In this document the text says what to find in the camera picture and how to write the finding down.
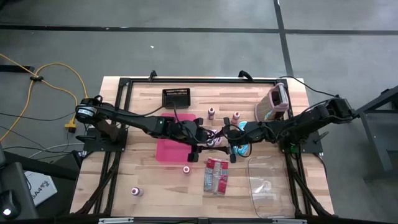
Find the pink tray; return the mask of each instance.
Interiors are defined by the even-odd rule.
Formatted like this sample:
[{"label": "pink tray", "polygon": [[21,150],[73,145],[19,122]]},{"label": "pink tray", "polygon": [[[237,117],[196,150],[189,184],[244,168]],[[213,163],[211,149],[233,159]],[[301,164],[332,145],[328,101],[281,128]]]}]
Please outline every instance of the pink tray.
[{"label": "pink tray", "polygon": [[[194,114],[177,114],[180,121],[193,121],[196,119]],[[174,113],[163,113],[161,116],[175,118]],[[191,153],[191,146],[175,142],[172,140],[159,139],[156,146],[156,160],[158,162],[186,164],[188,154]]]}]

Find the cable clip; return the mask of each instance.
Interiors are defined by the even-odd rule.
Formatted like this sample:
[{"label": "cable clip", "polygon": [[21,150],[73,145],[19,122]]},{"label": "cable clip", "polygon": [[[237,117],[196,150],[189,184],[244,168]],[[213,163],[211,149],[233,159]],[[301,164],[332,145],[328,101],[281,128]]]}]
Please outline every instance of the cable clip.
[{"label": "cable clip", "polygon": [[42,80],[44,80],[43,77],[29,77],[30,80],[32,80],[33,82],[41,82]]}]

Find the white cable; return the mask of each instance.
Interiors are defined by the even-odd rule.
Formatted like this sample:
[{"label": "white cable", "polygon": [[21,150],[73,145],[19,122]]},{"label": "white cable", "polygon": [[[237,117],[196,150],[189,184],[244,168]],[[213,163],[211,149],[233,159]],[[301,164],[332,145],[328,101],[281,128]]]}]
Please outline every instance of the white cable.
[{"label": "white cable", "polygon": [[[58,145],[58,146],[51,146],[51,147],[46,148],[45,151],[48,151],[49,149],[54,149],[54,148],[57,148],[57,147],[62,147],[62,146],[80,146],[80,145],[84,145],[84,143],[70,143],[70,144],[61,144],[61,145]],[[41,152],[45,152],[45,151],[36,152],[35,154],[29,156],[28,158],[32,158],[32,157],[36,156],[37,154],[39,154]]]}]

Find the gray floor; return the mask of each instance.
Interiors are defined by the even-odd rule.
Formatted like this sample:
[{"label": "gray floor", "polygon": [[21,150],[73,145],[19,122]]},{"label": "gray floor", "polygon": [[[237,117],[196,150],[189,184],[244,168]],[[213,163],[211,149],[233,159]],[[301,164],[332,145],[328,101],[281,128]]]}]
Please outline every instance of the gray floor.
[{"label": "gray floor", "polygon": [[[394,0],[280,0],[287,29],[398,29]],[[272,0],[21,0],[0,11],[0,22],[74,26],[277,28]],[[396,86],[398,36],[288,35],[294,74],[310,86],[346,97],[357,108]],[[246,70],[255,77],[285,75],[278,34],[156,32],[49,32],[0,30],[0,52],[36,68],[50,62],[71,65],[82,75],[90,96],[105,75],[226,76]],[[27,75],[4,73],[2,112],[19,114],[29,86]],[[50,83],[83,97],[77,77],[64,68],[42,75]],[[325,99],[308,92],[311,103]],[[73,111],[72,99],[47,86],[34,85],[26,112],[56,118]],[[1,117],[9,127],[13,118]],[[65,144],[67,118],[54,122],[23,119],[14,129],[45,147]],[[359,120],[329,125],[322,140],[331,198],[337,215],[398,222],[396,181],[365,184],[363,176],[379,168]],[[70,142],[77,142],[72,135]],[[31,146],[10,134],[3,147]],[[81,146],[70,146],[69,150]],[[29,156],[35,151],[16,149]],[[49,156],[41,153],[34,158]]]}]

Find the blue object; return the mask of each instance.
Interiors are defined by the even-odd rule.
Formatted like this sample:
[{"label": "blue object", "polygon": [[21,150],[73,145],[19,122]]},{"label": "blue object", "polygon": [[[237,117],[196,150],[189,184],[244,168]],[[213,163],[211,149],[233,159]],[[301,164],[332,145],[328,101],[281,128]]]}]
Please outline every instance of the blue object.
[{"label": "blue object", "polygon": [[[247,121],[242,121],[239,123],[238,127],[242,130],[244,130],[245,125],[247,124]],[[239,146],[239,148],[237,146],[233,147],[234,153],[237,155],[245,155],[245,153],[247,153],[249,149],[249,145],[243,145],[243,146]]]}]

